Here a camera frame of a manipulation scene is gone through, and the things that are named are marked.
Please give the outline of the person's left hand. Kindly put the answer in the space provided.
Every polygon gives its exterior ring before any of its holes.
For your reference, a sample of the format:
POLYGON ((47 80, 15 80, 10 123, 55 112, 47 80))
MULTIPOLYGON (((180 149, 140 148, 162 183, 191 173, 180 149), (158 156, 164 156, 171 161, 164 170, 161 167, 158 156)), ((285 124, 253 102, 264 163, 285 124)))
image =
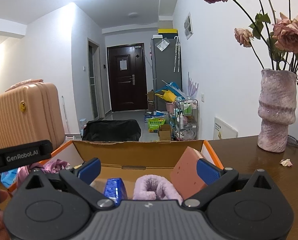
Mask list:
MULTIPOLYGON (((9 194, 7 191, 0 190, 0 204, 7 200, 9 194)), ((0 209, 0 240, 10 240, 8 231, 3 222, 3 211, 0 209)))

